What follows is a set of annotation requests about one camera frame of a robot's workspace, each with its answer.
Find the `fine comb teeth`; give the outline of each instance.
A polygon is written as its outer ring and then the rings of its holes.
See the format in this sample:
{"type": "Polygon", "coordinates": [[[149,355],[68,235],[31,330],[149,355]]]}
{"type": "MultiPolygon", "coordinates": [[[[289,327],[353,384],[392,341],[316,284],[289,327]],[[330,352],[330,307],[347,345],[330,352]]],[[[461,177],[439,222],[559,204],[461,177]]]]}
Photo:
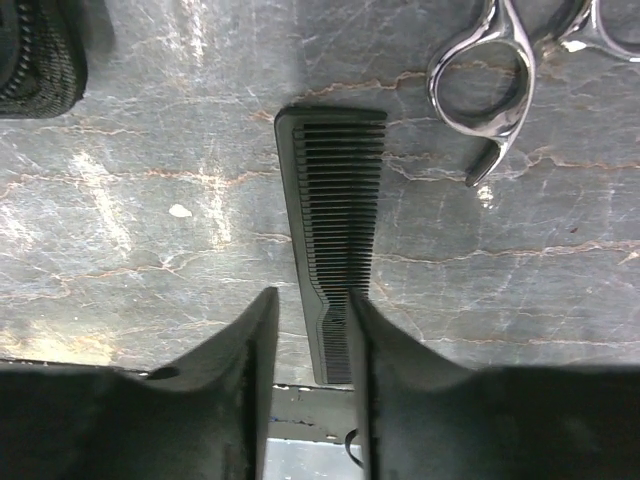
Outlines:
{"type": "Polygon", "coordinates": [[[280,170],[318,384],[349,384],[347,293],[369,289],[386,113],[287,107],[280,170]]]}

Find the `scissors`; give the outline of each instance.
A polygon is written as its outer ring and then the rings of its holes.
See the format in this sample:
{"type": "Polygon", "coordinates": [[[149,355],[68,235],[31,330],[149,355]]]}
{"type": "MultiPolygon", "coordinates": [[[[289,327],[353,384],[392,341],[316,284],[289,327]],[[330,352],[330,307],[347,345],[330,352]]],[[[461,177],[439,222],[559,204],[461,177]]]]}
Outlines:
{"type": "MultiPolygon", "coordinates": [[[[558,33],[541,40],[543,58],[553,52],[550,45],[568,52],[593,48],[625,62],[640,62],[640,45],[617,42],[602,24],[601,0],[578,0],[558,33]]],[[[487,148],[467,171],[466,185],[477,186],[500,164],[520,133],[531,107],[536,81],[536,55],[511,0],[486,0],[476,25],[454,37],[429,64],[427,94],[438,117],[465,135],[489,140],[487,148]],[[438,97],[440,80],[455,57],[480,45],[500,43],[512,48],[521,78],[514,97],[482,116],[446,112],[438,97]]]]}

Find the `wide comb teeth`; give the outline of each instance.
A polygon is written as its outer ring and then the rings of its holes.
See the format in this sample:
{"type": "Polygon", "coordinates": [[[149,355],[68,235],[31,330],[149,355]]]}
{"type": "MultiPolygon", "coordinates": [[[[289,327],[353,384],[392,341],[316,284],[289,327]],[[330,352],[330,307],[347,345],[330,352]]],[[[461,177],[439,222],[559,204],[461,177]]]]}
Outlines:
{"type": "Polygon", "coordinates": [[[351,383],[347,297],[369,288],[385,120],[383,112],[326,107],[290,107],[276,119],[310,342],[317,332],[310,347],[318,383],[351,383]],[[312,318],[307,284],[323,305],[312,318]]]}

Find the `black cable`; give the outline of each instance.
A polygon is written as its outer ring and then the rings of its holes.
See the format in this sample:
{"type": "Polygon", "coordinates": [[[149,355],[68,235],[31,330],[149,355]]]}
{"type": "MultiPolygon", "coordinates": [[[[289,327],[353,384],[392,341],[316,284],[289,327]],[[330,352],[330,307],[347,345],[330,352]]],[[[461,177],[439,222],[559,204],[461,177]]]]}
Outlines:
{"type": "Polygon", "coordinates": [[[353,442],[353,439],[356,438],[357,436],[358,436],[357,428],[354,428],[349,433],[347,433],[347,436],[344,437],[344,448],[347,451],[347,455],[349,455],[349,458],[353,460],[353,463],[358,465],[360,468],[364,468],[364,464],[362,463],[362,460],[360,460],[359,458],[356,458],[353,455],[353,453],[351,453],[351,442],[353,442]]]}

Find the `marble surface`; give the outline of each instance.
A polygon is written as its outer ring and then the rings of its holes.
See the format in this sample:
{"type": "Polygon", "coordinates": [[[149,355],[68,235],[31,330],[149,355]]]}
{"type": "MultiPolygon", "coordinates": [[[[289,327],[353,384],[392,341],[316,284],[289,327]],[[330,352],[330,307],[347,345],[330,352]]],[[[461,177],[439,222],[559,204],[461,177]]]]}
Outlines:
{"type": "MultiPolygon", "coordinates": [[[[389,113],[371,297],[465,365],[640,361],[640,65],[558,53],[505,162],[434,117],[425,68],[476,0],[87,0],[85,99],[0,121],[0,356],[150,368],[280,288],[276,380],[313,383],[273,116],[389,113]]],[[[544,32],[561,0],[516,2],[544,32]]],[[[640,41],[640,8],[605,3],[640,41]]],[[[514,78],[500,48],[447,72],[456,108],[514,78]]]]}

